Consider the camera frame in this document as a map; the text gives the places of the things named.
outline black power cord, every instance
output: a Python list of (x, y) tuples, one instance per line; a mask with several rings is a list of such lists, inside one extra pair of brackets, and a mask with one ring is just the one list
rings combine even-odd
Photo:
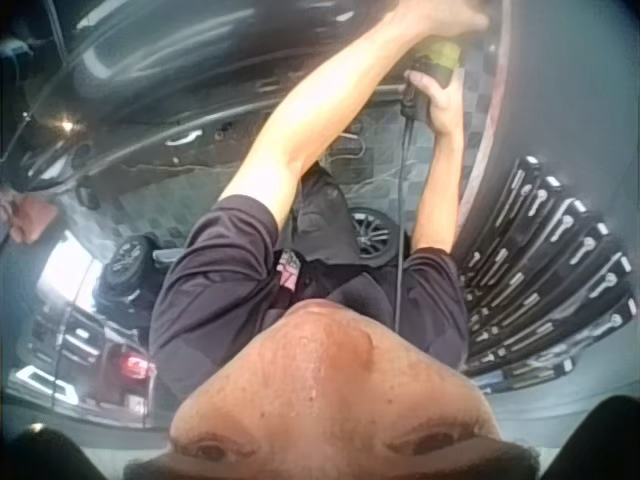
[(402, 273), (404, 268), (404, 168), (409, 157), (413, 140), (413, 118), (406, 117), (402, 132), (402, 154), (398, 171), (398, 274), (396, 276), (396, 297), (393, 313), (394, 331), (400, 333), (400, 314), (402, 311)]

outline hand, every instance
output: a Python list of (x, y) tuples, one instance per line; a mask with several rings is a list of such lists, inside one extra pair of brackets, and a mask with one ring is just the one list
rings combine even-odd
[(424, 73), (409, 70), (409, 81), (431, 99), (430, 119), (433, 131), (437, 135), (452, 136), (461, 139), (464, 136), (464, 108), (462, 103), (462, 85), (464, 70), (457, 69), (451, 83), (445, 89), (437, 81)]
[(396, 13), (404, 28), (422, 37), (450, 37), (487, 28), (489, 19), (476, 9), (478, 3), (478, 0), (399, 0)]

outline hair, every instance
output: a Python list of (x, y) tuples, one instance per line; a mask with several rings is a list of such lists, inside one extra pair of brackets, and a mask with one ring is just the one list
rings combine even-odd
[[(523, 446), (506, 443), (508, 448), (500, 455), (487, 458), (479, 463), (472, 464), (461, 468), (460, 470), (453, 470), (449, 472), (441, 472), (437, 474), (430, 473), (412, 473), (409, 475), (400, 475), (392, 477), (384, 477), (384, 480), (534, 480), (538, 478), (540, 464), (538, 459), (538, 453), (534, 449), (525, 448)], [(305, 472), (304, 475), (293, 475), (286, 472), (279, 474), (272, 474), (268, 478), (290, 480), (297, 478), (304, 478), (305, 480), (322, 479), (358, 479), (367, 478), (368, 480), (374, 480), (371, 475), (360, 476), (353, 472), (344, 472), (340, 474), (337, 471), (313, 471)], [(207, 480), (213, 480), (211, 477), (206, 477)], [(179, 472), (173, 471), (170, 467), (164, 464), (160, 464), (156, 459), (151, 459), (146, 462), (133, 462), (127, 465), (123, 472), (123, 480), (205, 480), (205, 477), (184, 475)], [(215, 477), (215, 480), (222, 480), (222, 478)]]

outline eye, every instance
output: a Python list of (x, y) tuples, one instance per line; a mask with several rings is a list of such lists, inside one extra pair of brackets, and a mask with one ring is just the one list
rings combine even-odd
[(210, 462), (222, 462), (229, 457), (227, 451), (215, 443), (203, 443), (196, 446), (193, 449), (192, 456), (209, 460)]
[(425, 455), (436, 450), (450, 447), (454, 443), (456, 443), (456, 439), (450, 433), (441, 432), (424, 435), (414, 442), (411, 454)]

